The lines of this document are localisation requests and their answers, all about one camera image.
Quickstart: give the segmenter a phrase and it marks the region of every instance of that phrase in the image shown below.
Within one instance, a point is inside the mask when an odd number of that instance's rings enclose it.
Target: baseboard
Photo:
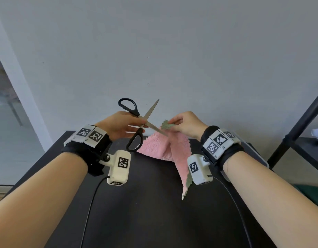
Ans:
[[[8,193],[12,189],[12,185],[0,185],[0,195]]]

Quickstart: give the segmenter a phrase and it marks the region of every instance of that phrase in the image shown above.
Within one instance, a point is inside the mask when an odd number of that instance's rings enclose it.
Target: person's right arm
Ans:
[[[198,140],[207,128],[190,111],[168,123]],[[318,247],[318,207],[302,193],[242,151],[231,156],[223,170],[277,247]]]

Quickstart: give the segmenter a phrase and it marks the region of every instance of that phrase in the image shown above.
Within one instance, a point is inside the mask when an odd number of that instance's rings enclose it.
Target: wrist-mounted device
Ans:
[[[81,157],[87,163],[88,173],[93,176],[103,175],[104,166],[109,166],[107,183],[123,185],[128,180],[131,154],[124,150],[118,150],[114,155],[108,154],[111,144],[106,131],[94,125],[85,125],[64,142],[62,152]]]
[[[187,160],[190,174],[197,185],[213,180],[210,164],[219,166],[222,171],[228,158],[239,151],[244,151],[235,135],[226,129],[219,129],[218,126],[208,127],[201,137],[201,143],[204,156],[194,154]]]

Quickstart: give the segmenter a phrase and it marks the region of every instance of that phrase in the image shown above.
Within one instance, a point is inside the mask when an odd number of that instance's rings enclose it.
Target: black wrist strap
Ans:
[[[112,141],[106,134],[95,148],[90,147],[85,143],[79,143],[71,141],[66,144],[61,150],[62,152],[70,152],[78,155],[82,158],[88,166],[88,173],[94,177],[103,175],[104,165],[99,163],[102,160],[108,149],[110,148]]]
[[[218,126],[209,126],[203,133],[200,142],[202,144],[204,144],[207,139],[215,132],[219,129]],[[221,170],[223,170],[223,165],[224,163],[234,154],[236,154],[239,151],[244,151],[244,148],[238,144],[235,143],[232,146],[230,146],[228,149],[225,150],[225,152],[222,154],[222,156],[216,160],[209,152],[208,150],[206,150],[204,147],[202,147],[201,151],[203,152],[204,156],[206,157],[206,159],[214,164],[220,167]]]

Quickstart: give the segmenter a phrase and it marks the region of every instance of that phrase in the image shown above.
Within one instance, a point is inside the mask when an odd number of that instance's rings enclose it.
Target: forearm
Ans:
[[[256,220],[277,247],[318,247],[318,207],[244,152],[223,166]]]
[[[87,164],[62,153],[0,202],[0,248],[43,247],[87,174]]]

